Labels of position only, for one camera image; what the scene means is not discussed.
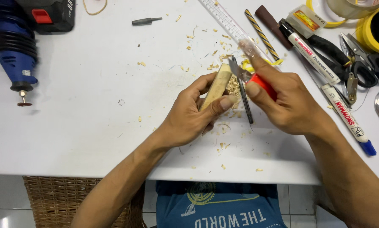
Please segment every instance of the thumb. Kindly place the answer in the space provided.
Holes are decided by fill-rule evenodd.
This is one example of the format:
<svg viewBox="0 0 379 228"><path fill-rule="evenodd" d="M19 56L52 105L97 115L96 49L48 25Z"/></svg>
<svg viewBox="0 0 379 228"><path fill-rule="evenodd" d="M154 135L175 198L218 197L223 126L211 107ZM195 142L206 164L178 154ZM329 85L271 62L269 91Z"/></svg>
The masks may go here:
<svg viewBox="0 0 379 228"><path fill-rule="evenodd" d="M216 99L202 111L202 116L204 117L205 122L209 123L213 121L215 118L219 117L229 108L231 108L236 102L237 96L234 95L225 95Z"/></svg>
<svg viewBox="0 0 379 228"><path fill-rule="evenodd" d="M259 84L250 81L246 84L246 93L257 106L266 114L278 111L278 104L268 95Z"/></svg>

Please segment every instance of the hand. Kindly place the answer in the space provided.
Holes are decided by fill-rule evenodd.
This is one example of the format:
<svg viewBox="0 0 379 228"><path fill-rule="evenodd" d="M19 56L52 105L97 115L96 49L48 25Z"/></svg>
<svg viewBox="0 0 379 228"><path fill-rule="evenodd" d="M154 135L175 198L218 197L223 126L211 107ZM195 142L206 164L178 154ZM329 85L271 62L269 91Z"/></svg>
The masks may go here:
<svg viewBox="0 0 379 228"><path fill-rule="evenodd" d="M318 135L333 120L318 105L295 73L282 73L263 60L247 41L239 43L257 75L277 92L277 101L257 83L249 82L246 93L278 129L292 135Z"/></svg>
<svg viewBox="0 0 379 228"><path fill-rule="evenodd" d="M213 128L213 123L237 101L234 95L225 95L213 101L205 110L198 111L217 73L200 76L178 94L170 112L154 132L161 134L164 147L179 147L196 139L203 131Z"/></svg>

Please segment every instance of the red button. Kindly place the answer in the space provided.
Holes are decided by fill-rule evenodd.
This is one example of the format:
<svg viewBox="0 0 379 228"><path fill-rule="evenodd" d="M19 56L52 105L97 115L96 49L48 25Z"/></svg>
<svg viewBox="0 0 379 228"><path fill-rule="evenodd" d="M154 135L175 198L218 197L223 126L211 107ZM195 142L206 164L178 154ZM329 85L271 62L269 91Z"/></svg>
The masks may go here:
<svg viewBox="0 0 379 228"><path fill-rule="evenodd" d="M33 9L32 15L39 24L51 24L52 19L44 9Z"/></svg>

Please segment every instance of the ruler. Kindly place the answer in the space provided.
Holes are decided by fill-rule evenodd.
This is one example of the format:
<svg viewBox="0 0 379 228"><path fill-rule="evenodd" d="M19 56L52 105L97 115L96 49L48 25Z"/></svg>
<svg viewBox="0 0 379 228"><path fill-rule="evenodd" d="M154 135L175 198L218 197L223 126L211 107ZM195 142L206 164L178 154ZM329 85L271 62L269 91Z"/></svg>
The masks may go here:
<svg viewBox="0 0 379 228"><path fill-rule="evenodd" d="M213 18L220 24L220 26L232 37L238 44L242 39L250 39L256 46L258 54L271 63L273 62L266 53L251 39L248 34L236 23L235 20L226 12L221 4L215 5L215 0L198 0Z"/></svg>

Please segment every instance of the striped drill bit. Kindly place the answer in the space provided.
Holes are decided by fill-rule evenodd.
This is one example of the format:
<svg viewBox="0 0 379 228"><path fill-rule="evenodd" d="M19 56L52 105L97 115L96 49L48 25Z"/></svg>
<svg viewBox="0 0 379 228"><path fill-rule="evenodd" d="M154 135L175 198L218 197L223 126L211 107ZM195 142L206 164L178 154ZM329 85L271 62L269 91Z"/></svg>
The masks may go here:
<svg viewBox="0 0 379 228"><path fill-rule="evenodd" d="M268 50L270 51L271 55L274 57L276 61L279 60L278 54L275 52L273 46L268 41L267 37L264 35L263 31L260 29L260 26L258 26L256 20L253 18L252 14L249 10L245 10L244 13L246 14L249 21L252 23L253 27L256 29L258 35L263 40L264 44L267 46Z"/></svg>

